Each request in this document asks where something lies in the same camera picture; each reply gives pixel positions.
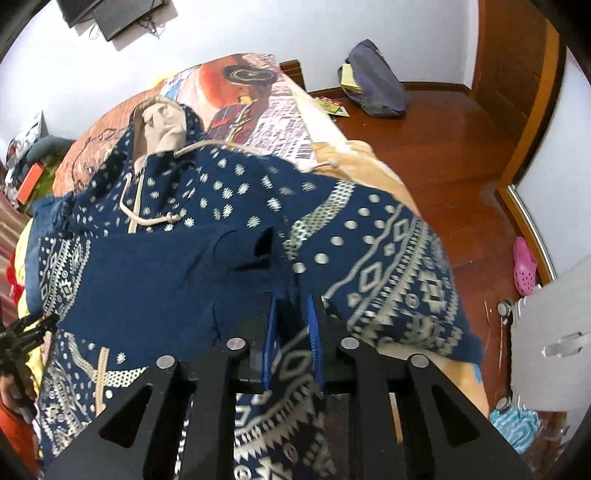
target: white wall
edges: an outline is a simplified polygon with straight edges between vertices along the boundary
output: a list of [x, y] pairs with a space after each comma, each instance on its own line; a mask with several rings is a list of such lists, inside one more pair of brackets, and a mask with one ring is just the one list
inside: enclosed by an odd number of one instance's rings
[[466, 48], [465, 52], [465, 66], [463, 83], [469, 88], [472, 88], [472, 81], [474, 80], [474, 68], [476, 66], [476, 52], [478, 50], [478, 0], [466, 0]]
[[517, 192], [558, 275], [591, 254], [591, 86], [570, 52], [550, 125]]
[[40, 109], [50, 133], [76, 138], [159, 76], [236, 52], [299, 59], [308, 90], [337, 86], [337, 68], [364, 38], [403, 81], [464, 83], [473, 71], [469, 5], [478, 0], [171, 2], [155, 16], [174, 17], [159, 38], [134, 26], [111, 43], [68, 29], [48, 4], [0, 64], [0, 148]]

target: orange box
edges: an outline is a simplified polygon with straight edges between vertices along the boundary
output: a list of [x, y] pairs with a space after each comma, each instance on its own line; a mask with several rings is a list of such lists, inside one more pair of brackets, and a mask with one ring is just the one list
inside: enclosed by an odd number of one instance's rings
[[29, 170], [29, 173], [27, 173], [27, 176], [23, 180], [21, 188], [18, 189], [17, 193], [17, 200], [22, 205], [24, 205], [31, 196], [31, 192], [33, 191], [33, 188], [35, 188], [35, 185], [37, 184], [42, 173], [43, 168], [39, 165], [39, 163], [35, 163]]

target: light blue towel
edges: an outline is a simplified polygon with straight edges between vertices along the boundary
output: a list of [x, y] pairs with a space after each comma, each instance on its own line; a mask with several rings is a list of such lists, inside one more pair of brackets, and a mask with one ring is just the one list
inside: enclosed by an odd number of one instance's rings
[[541, 424], [536, 411], [519, 407], [510, 407], [503, 413], [493, 410], [490, 421], [519, 454], [534, 442]]

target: clothing pile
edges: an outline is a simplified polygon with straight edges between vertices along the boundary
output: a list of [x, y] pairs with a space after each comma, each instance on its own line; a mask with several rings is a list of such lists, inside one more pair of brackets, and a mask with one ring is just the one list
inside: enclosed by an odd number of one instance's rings
[[[43, 182], [40, 176], [44, 170], [49, 173], [46, 177], [50, 176], [52, 168], [59, 164], [74, 143], [73, 140], [47, 135], [45, 130], [43, 112], [39, 112], [12, 139], [6, 158], [0, 165], [2, 194], [15, 209], [22, 212], [26, 212], [27, 206], [32, 203], [32, 200], [29, 200], [36, 184], [43, 185], [39, 185], [39, 195], [34, 195], [33, 199], [45, 195], [45, 190], [51, 190], [53, 179]], [[28, 177], [35, 165], [37, 165], [35, 177]]]
[[64, 202], [38, 256], [43, 313], [60, 316], [40, 394], [47, 463], [159, 356], [189, 361], [227, 341], [268, 293], [279, 351], [270, 390], [238, 397], [237, 478], [336, 473], [300, 314], [309, 294], [371, 345], [482, 359], [441, 240], [408, 207], [210, 140], [167, 98], [136, 108], [89, 187]]

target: pink crocs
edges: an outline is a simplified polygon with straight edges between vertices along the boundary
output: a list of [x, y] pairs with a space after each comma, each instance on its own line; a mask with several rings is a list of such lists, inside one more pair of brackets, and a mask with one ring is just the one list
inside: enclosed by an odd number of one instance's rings
[[515, 288], [521, 296], [525, 297], [534, 291], [535, 269], [538, 263], [523, 237], [518, 236], [515, 240], [513, 259], [515, 260], [515, 269], [513, 270]]

